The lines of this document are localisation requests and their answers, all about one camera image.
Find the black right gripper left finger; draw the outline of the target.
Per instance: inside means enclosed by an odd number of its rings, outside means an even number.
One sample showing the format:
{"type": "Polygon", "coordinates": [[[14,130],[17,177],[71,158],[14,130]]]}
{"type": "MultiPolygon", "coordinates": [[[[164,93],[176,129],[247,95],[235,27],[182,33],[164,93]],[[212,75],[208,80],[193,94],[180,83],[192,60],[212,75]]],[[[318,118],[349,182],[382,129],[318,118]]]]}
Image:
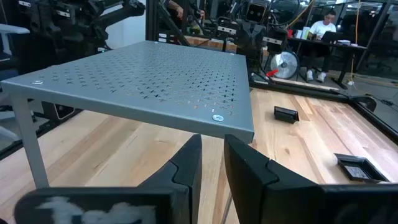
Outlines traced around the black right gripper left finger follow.
{"type": "Polygon", "coordinates": [[[202,140],[194,134],[137,187],[51,187],[23,196],[16,223],[196,223],[202,140]]]}

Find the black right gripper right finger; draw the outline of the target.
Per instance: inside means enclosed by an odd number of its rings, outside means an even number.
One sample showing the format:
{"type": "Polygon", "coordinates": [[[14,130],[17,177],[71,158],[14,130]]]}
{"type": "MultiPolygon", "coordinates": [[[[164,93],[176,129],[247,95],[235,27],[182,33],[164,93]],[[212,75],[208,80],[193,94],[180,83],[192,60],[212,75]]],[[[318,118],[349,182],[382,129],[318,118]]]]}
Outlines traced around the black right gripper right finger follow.
{"type": "Polygon", "coordinates": [[[397,223],[397,185],[320,185],[233,135],[224,159],[240,223],[397,223]]]}

